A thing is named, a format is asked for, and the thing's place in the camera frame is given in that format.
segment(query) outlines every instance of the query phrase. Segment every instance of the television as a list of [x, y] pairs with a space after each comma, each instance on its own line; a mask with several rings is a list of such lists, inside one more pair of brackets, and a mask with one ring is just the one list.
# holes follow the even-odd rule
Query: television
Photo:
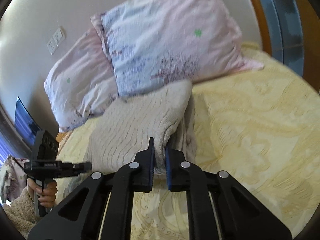
[[41, 129], [24, 107], [19, 97], [17, 97], [14, 127], [22, 137], [25, 144], [32, 150], [36, 134]]

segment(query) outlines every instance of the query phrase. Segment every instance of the bed sheet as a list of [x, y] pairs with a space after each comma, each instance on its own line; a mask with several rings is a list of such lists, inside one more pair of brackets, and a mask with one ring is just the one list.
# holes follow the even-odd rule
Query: bed sheet
[[[267, 54], [242, 51], [265, 68], [193, 87], [196, 164], [228, 171], [295, 237], [320, 202], [320, 97]], [[58, 158], [82, 161], [98, 121], [60, 134]], [[58, 180], [59, 192], [69, 180]], [[185, 193], [170, 193], [159, 179], [152, 192], [135, 193], [131, 234], [140, 240], [188, 239]]]

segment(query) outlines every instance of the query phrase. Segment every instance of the hand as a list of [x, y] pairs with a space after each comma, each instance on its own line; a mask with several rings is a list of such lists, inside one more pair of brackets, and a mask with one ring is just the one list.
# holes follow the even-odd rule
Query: hand
[[53, 207], [54, 201], [56, 200], [57, 183], [55, 181], [48, 183], [47, 187], [42, 188], [36, 184], [32, 179], [27, 179], [27, 189], [31, 199], [34, 197], [34, 191], [36, 191], [41, 197], [39, 198], [40, 205], [44, 207]]

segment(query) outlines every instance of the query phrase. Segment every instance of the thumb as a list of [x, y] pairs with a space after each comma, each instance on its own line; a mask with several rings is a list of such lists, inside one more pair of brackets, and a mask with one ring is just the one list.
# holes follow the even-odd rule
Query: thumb
[[42, 193], [41, 187], [30, 178], [27, 179], [27, 189], [28, 189], [30, 197], [32, 197], [32, 198], [33, 198], [34, 191], [37, 192], [38, 194]]

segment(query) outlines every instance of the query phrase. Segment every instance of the wall socket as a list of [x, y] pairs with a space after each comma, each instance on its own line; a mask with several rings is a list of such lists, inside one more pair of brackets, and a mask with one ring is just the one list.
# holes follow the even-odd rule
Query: wall socket
[[47, 48], [51, 55], [54, 54], [58, 46], [65, 40], [66, 36], [61, 27], [52, 35], [51, 39], [47, 43]]

